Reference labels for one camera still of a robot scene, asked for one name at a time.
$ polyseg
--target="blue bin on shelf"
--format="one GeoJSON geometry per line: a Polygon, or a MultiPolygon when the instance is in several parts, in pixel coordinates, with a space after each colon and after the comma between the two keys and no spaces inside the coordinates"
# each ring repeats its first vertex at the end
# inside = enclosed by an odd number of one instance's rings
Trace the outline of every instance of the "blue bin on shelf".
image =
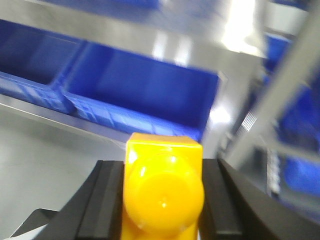
{"type": "MultiPolygon", "coordinates": [[[[279,121],[279,139],[309,151],[320,150],[320,75],[303,86],[297,100],[279,121]]],[[[299,157],[287,157],[284,179],[294,191],[320,197],[320,164],[299,157]]]]}
{"type": "Polygon", "coordinates": [[[65,96],[80,118],[132,133],[199,141],[219,77],[99,44],[88,44],[70,72],[65,96]]]}
{"type": "Polygon", "coordinates": [[[61,86],[83,41],[0,20],[0,94],[62,113],[74,110],[61,86]]]}

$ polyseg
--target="metal shelf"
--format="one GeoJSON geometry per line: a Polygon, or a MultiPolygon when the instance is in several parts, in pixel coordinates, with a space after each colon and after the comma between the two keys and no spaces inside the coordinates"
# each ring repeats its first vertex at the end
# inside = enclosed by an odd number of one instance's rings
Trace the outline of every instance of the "metal shelf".
{"type": "Polygon", "coordinates": [[[114,0],[1,0],[0,19],[218,72],[223,82],[202,141],[204,156],[211,158],[258,75],[266,1],[159,2],[147,9],[114,0]]]}
{"type": "Polygon", "coordinates": [[[219,71],[227,53],[263,57],[264,2],[164,0],[147,9],[112,0],[2,0],[0,19],[219,71]]]}
{"type": "MultiPolygon", "coordinates": [[[[246,157],[255,148],[259,139],[270,129],[273,121],[281,115],[287,103],[302,85],[308,85],[319,67],[320,45],[320,1],[313,1],[310,13],[300,30],[292,48],[286,54],[279,68],[273,75],[272,83],[264,91],[259,101],[247,113],[235,141],[227,149],[225,159],[234,168],[239,169],[246,157]]],[[[292,152],[289,148],[273,141],[271,144],[279,150],[292,152]]]]}
{"type": "Polygon", "coordinates": [[[27,118],[82,137],[111,141],[123,150],[126,149],[126,142],[130,137],[125,132],[0,94],[0,112],[3,111],[21,116],[21,121],[27,118]]]}

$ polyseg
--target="blue plastic bin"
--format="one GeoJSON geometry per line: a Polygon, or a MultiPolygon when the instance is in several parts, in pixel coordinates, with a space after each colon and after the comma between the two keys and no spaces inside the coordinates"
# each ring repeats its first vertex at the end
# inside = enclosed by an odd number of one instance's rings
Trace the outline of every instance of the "blue plastic bin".
{"type": "Polygon", "coordinates": [[[273,73],[289,49],[292,41],[275,35],[267,35],[265,38],[267,43],[267,58],[263,61],[263,65],[269,73],[273,73]]]}
{"type": "Polygon", "coordinates": [[[0,20],[0,94],[70,113],[61,85],[82,42],[0,20]]]}
{"type": "Polygon", "coordinates": [[[320,163],[289,157],[284,178],[291,189],[320,197],[320,163]]]}
{"type": "Polygon", "coordinates": [[[190,136],[199,141],[218,76],[88,44],[65,95],[79,117],[123,132],[190,136]]]}

